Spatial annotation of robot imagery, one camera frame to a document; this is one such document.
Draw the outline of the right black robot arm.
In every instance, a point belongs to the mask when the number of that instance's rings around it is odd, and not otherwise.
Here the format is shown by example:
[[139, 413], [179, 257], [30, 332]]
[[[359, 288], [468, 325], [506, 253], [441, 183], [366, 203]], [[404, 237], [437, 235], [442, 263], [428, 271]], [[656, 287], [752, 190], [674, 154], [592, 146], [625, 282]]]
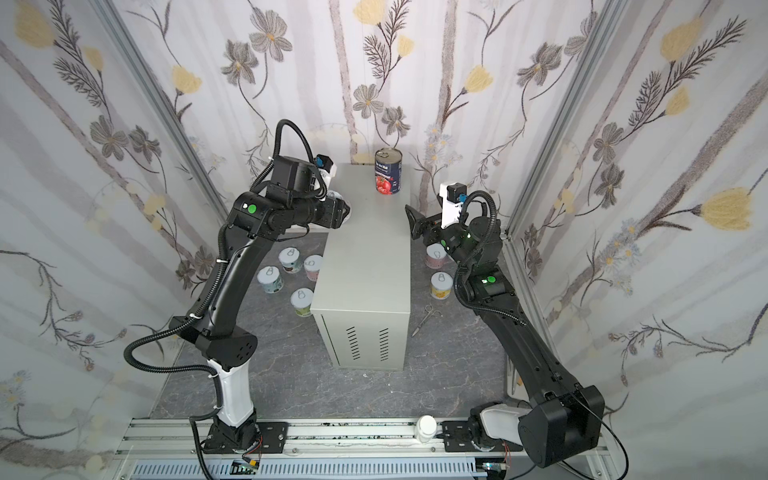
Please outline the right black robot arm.
[[406, 207], [412, 238], [439, 244], [454, 260], [453, 293], [499, 340], [528, 393], [527, 407], [502, 402], [474, 408], [468, 419], [479, 449], [496, 441], [523, 449], [540, 468], [597, 447], [605, 401], [595, 386], [583, 386], [546, 345], [526, 317], [512, 282], [498, 265], [501, 225], [491, 196], [475, 191], [464, 200], [450, 195], [444, 206], [459, 207], [456, 222], [427, 217]]

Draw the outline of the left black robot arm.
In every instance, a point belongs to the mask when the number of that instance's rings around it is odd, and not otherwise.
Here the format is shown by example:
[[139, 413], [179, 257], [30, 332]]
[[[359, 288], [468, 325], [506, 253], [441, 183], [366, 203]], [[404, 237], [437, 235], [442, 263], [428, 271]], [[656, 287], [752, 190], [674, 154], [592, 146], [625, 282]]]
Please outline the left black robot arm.
[[[189, 419], [198, 456], [263, 446], [248, 376], [258, 339], [237, 324], [241, 304], [262, 261], [290, 228], [338, 229], [351, 211], [342, 198], [328, 193], [333, 160], [314, 153], [305, 135], [298, 138], [304, 159], [282, 154], [282, 136], [275, 136], [267, 167], [234, 201], [218, 231], [214, 266], [188, 312], [172, 317], [166, 330], [131, 342], [123, 353], [130, 366], [143, 372], [197, 371], [213, 381], [213, 409]], [[194, 345], [204, 363], [162, 367], [136, 358], [138, 348], [174, 335]]]

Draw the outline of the pink white can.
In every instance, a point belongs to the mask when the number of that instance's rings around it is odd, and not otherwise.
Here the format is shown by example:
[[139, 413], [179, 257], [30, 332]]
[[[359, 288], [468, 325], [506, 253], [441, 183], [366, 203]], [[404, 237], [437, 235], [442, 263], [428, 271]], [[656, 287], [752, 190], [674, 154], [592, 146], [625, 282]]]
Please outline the pink white can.
[[325, 198], [325, 203], [327, 207], [332, 209], [343, 209], [346, 205], [343, 196], [335, 191], [329, 191]]

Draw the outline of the green label can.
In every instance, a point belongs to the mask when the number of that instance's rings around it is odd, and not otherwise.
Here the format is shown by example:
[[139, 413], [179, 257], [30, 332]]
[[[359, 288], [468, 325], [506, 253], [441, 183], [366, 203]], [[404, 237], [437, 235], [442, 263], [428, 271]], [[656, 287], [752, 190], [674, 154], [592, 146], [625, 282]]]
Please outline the green label can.
[[309, 288], [299, 288], [291, 294], [290, 303], [299, 317], [306, 318], [312, 315], [313, 296], [314, 292]]

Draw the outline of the blue red tomato can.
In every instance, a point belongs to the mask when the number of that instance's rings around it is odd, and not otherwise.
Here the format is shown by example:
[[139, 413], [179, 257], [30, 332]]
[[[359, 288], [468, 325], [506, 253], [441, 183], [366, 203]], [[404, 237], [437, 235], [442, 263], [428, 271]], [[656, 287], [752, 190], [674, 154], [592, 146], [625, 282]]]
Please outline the blue red tomato can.
[[395, 195], [401, 188], [402, 153], [392, 147], [384, 147], [375, 153], [375, 187], [383, 195]]

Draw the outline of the yellow label can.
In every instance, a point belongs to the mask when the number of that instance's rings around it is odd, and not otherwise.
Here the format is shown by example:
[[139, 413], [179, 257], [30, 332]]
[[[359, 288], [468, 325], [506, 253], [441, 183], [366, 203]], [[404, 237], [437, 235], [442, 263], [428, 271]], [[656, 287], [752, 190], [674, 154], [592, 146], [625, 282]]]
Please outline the yellow label can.
[[453, 277], [447, 272], [436, 272], [430, 279], [431, 296], [437, 300], [447, 299], [453, 288]]

